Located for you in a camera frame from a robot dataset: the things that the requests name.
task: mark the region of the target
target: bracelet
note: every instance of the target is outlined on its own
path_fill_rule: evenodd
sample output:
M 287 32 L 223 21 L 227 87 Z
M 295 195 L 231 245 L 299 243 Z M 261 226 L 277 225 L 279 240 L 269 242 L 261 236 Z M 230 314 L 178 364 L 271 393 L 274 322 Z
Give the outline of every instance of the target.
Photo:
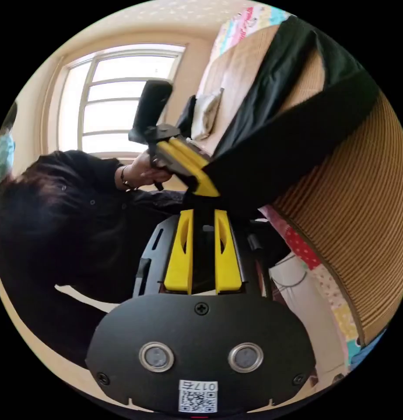
M 129 182 L 128 182 L 128 181 L 125 181 L 125 180 L 124 180 L 124 170 L 125 170 L 128 166 L 130 166 L 130 165 L 125 165 L 125 166 L 123 166 L 122 173 L 120 174 L 120 179 L 122 180 L 122 184 L 123 184 L 125 187 L 128 187 L 128 188 L 129 188 L 127 191 L 130 191 L 130 190 L 133 190 L 133 189 L 136 189 L 136 188 L 135 188 L 135 187 L 132 187 L 131 185 L 129 185 Z

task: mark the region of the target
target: person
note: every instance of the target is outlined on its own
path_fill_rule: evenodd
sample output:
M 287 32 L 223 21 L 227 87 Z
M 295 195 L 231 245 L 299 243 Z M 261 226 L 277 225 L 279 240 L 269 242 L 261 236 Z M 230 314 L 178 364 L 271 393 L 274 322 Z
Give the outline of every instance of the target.
M 90 340 L 105 313 L 55 285 L 69 285 L 101 302 L 130 299 L 148 240 L 160 222 L 185 209 L 184 195 L 139 189 L 171 177 L 151 168 L 146 152 L 123 165 L 79 150 L 55 151 L 13 177 L 10 126 L 0 135 L 6 145 L 0 154 L 0 278 L 26 326 L 85 368 Z M 273 237 L 271 226 L 262 225 Z M 278 249 L 282 240 L 274 235 Z

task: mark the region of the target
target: label sticker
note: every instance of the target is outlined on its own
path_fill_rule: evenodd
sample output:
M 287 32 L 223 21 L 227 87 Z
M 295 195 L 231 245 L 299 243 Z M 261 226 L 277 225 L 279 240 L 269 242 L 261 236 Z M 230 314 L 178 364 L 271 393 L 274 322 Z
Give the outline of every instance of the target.
M 218 411 L 218 383 L 202 381 L 180 381 L 181 413 L 216 413 Z

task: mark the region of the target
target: pillow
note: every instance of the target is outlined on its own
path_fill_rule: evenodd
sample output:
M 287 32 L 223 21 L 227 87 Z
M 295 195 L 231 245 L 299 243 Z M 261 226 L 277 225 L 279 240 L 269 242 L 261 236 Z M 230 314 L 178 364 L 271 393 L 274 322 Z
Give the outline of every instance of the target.
M 184 137 L 191 137 L 191 125 L 193 124 L 194 107 L 196 105 L 196 95 L 190 96 L 184 107 L 176 127 L 180 129 Z
M 209 137 L 219 109 L 222 92 L 223 88 L 220 88 L 212 94 L 200 95 L 196 99 L 191 125 L 191 138 L 193 140 L 203 140 Z

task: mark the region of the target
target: pink polka dot fabric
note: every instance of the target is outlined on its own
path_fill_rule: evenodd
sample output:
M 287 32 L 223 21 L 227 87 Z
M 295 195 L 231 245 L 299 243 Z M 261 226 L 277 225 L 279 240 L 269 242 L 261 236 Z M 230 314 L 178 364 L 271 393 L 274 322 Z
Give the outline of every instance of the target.
M 260 212 L 268 219 L 277 232 L 279 232 L 291 251 L 301 259 L 312 277 L 316 280 L 318 287 L 324 292 L 345 342 L 355 342 L 358 337 L 358 331 L 353 315 L 339 286 L 327 268 L 322 264 L 319 257 L 305 240 L 299 236 L 298 232 L 280 217 L 272 206 L 262 207 Z

